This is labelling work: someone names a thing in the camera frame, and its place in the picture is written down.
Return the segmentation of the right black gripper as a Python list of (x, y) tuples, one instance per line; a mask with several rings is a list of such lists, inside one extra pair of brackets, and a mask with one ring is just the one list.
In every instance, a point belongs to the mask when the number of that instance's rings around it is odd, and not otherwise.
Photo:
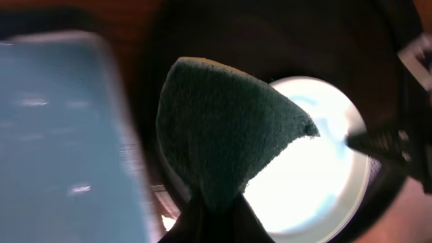
[(431, 91), (403, 67), (398, 82), (400, 126), (383, 126), (347, 135), (346, 144), (380, 162), (405, 162), (407, 174), (431, 193)]

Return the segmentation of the green yellow sponge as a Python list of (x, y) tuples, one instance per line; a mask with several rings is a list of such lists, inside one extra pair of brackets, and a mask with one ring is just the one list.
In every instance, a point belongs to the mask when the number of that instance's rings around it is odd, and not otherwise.
[(169, 70), (156, 131), (171, 168), (214, 212), (227, 210), (290, 143), (319, 135), (310, 115), (272, 86), (198, 57)]

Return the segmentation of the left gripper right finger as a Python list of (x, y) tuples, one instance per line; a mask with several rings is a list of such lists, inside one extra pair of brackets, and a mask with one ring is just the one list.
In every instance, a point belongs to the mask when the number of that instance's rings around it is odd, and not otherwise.
[(242, 193), (233, 204), (235, 243), (274, 243)]

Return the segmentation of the light blue plate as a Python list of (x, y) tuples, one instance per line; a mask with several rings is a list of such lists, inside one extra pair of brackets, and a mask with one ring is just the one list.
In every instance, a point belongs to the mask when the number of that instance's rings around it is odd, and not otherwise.
[(365, 123), (328, 82), (298, 76), (272, 87), (305, 110), (320, 135), (289, 144), (249, 181), (244, 196), (274, 242), (330, 242), (353, 218), (369, 184), (369, 158), (345, 142), (348, 133), (365, 131)]

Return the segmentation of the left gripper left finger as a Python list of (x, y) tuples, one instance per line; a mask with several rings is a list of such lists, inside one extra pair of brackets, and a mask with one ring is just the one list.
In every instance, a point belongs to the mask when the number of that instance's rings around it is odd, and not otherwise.
[(158, 243), (201, 243), (206, 209), (202, 195), (192, 196), (174, 226)]

